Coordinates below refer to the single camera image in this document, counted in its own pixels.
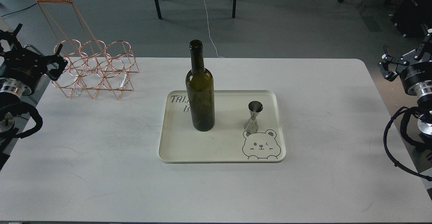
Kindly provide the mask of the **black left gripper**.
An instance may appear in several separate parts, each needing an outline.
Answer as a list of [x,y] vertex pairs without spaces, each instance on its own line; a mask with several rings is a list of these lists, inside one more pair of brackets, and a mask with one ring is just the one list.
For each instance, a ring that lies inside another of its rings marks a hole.
[[[1,58],[1,85],[6,82],[18,81],[26,88],[36,88],[43,74],[52,81],[57,81],[64,72],[68,61],[60,56],[63,44],[59,44],[54,55],[43,56],[39,53],[23,48],[17,39],[23,24],[18,24],[13,32],[0,31],[0,39],[8,42],[10,51],[5,52],[0,46]],[[56,68],[48,69],[51,64]]]

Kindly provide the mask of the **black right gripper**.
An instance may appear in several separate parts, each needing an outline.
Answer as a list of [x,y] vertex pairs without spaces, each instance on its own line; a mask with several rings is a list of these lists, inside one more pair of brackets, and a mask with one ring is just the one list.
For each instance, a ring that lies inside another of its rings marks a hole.
[[[400,76],[404,90],[409,90],[415,84],[432,79],[432,29],[427,29],[425,24],[420,24],[420,27],[425,37],[415,51],[412,50],[402,57],[393,57],[390,55],[390,48],[383,46],[384,54],[382,60],[378,63],[378,68],[387,81],[392,82],[398,75]],[[395,71],[389,69],[390,64],[396,66]]]

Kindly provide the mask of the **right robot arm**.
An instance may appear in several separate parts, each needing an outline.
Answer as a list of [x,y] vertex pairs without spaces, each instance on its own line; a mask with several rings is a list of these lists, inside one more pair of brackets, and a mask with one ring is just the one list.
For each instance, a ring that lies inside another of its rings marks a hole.
[[[417,173],[395,159],[390,153],[387,145],[387,135],[392,123],[400,115],[402,116],[399,132],[401,137],[416,150],[423,152],[431,150],[431,133],[432,133],[432,62],[431,62],[431,29],[426,25],[421,24],[421,28],[425,37],[418,48],[404,54],[400,57],[394,57],[389,54],[388,47],[384,46],[384,55],[378,63],[379,70],[384,79],[394,81],[400,78],[403,89],[407,95],[417,97],[417,106],[415,107],[400,107],[390,121],[387,123],[383,133],[384,150],[393,162],[395,167],[398,167],[405,172],[431,181],[431,176]],[[410,119],[417,119],[417,127],[421,141],[412,139],[407,134],[407,128]]]

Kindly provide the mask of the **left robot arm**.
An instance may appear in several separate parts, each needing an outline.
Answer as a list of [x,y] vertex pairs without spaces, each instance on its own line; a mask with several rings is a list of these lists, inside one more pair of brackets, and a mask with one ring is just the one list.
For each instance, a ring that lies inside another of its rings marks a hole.
[[[7,41],[10,50],[1,48],[4,59],[0,68],[0,120],[1,120],[1,166],[9,159],[4,152],[15,138],[26,138],[38,132],[43,125],[43,119],[33,105],[21,100],[22,96],[34,94],[43,75],[52,81],[57,81],[64,72],[68,61],[60,55],[63,45],[60,44],[54,55],[43,55],[37,49],[32,51],[28,46],[22,46],[17,39],[22,24],[14,31],[1,30],[1,40]],[[15,117],[28,114],[35,126],[23,132],[15,126]]]

